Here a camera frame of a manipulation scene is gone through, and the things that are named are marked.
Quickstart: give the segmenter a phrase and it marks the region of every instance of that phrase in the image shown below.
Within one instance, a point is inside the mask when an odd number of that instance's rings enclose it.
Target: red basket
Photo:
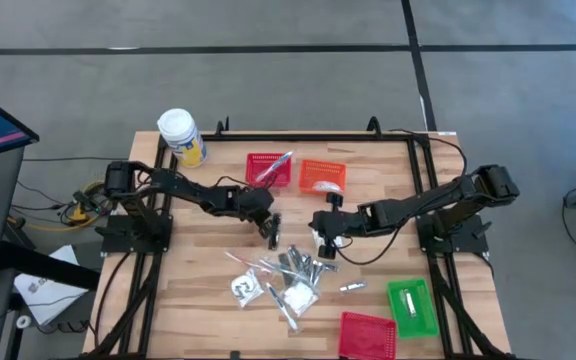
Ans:
[[[336,184],[341,188],[341,192],[344,192],[346,190],[346,165],[328,161],[303,160],[299,172],[299,190],[309,194],[320,193],[321,191],[313,188],[318,181]]]
[[[272,186],[285,187],[290,184],[291,159],[279,165],[277,170],[266,176],[262,181],[255,181],[255,178],[259,174],[267,170],[270,165],[279,160],[283,155],[284,154],[248,154],[248,159],[246,160],[246,182],[252,186],[263,186],[271,176],[277,175],[277,179],[275,179]]]
[[[397,324],[390,319],[341,314],[339,356],[362,360],[394,360]]]

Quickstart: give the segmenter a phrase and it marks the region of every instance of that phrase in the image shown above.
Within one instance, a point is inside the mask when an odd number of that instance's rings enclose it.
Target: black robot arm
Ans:
[[[339,211],[343,198],[328,194],[327,200],[333,204],[332,211],[315,212],[308,225],[326,242],[319,249],[319,256],[334,258],[333,240],[337,236],[387,235],[401,228],[411,217],[435,211],[433,226],[441,237],[481,209],[508,205],[518,195],[519,190],[505,167],[487,165],[419,195],[361,204],[354,213]],[[455,206],[443,209],[452,204]]]
[[[145,178],[146,185],[137,186],[136,179]],[[262,237],[269,236],[269,211],[273,196],[266,188],[239,185],[203,186],[169,169],[156,169],[137,161],[115,161],[108,165],[105,180],[106,196],[122,204],[129,216],[143,222],[148,232],[161,231],[159,215],[148,209],[143,198],[152,194],[168,194],[199,205],[213,216],[228,216],[241,221],[254,222]]]

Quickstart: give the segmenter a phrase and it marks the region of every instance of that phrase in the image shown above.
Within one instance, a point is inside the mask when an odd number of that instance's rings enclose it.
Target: yellow label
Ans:
[[[181,166],[196,167],[206,158],[206,145],[199,136],[178,146],[176,153],[181,159]]]

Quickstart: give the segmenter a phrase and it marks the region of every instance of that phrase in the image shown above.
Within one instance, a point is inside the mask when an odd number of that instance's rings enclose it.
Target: wooden tabletop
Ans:
[[[457,143],[454,135],[431,135]],[[138,132],[130,159],[153,165],[158,137],[157,132]],[[389,281],[425,278],[430,286],[426,256],[419,250],[414,220],[411,220],[376,263],[358,267],[338,257],[335,263],[339,265],[339,272],[323,275],[320,300],[298,319],[303,329],[300,333],[289,333],[286,320],[267,294],[240,310],[230,291],[230,282],[244,274],[247,267],[227,258],[224,251],[251,259],[269,256],[276,260],[277,254],[295,244],[302,253],[316,254],[307,223],[314,211],[328,210],[330,206],[324,196],[299,192],[297,179],[302,159],[346,164],[342,209],[356,211],[360,203],[414,194],[408,152],[405,144],[398,142],[208,142],[207,148],[205,164],[195,169],[178,169],[192,181],[206,185],[213,184],[222,175],[244,180],[246,155],[250,152],[294,151],[291,184],[272,190],[275,196],[272,210],[282,214],[279,250],[267,250],[252,224],[215,218],[196,205],[173,200],[174,231],[170,250],[163,258],[148,357],[227,358],[230,351],[239,350],[244,358],[337,358],[342,312],[392,318],[386,295]],[[432,142],[432,151],[440,184],[460,174],[461,158],[453,148]],[[421,170],[425,174],[421,154],[419,150]],[[429,188],[427,179],[424,179],[424,188]],[[355,239],[345,254],[357,260],[371,259],[389,239],[390,236]],[[112,255],[104,262],[93,320],[101,293],[121,257]],[[110,287],[99,329],[101,338],[126,307],[134,259],[134,255],[128,258]],[[470,254],[456,254],[455,261],[466,309],[493,344],[510,351],[490,269]],[[357,279],[365,280],[368,286],[354,293],[339,293],[341,285]],[[133,351],[137,349],[142,311],[135,317],[130,345]],[[452,311],[448,314],[449,321],[454,321]],[[454,323],[451,333],[458,350],[459,337]],[[93,347],[89,333],[84,351]],[[397,342],[398,359],[442,357],[439,337]]]

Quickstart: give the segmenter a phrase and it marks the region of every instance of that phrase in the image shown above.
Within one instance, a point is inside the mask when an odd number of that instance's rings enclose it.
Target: green plastic box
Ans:
[[[410,293],[415,316],[408,310],[406,291]],[[439,335],[437,317],[425,279],[391,281],[388,283],[388,299],[392,316],[397,323],[400,339],[413,339]]]

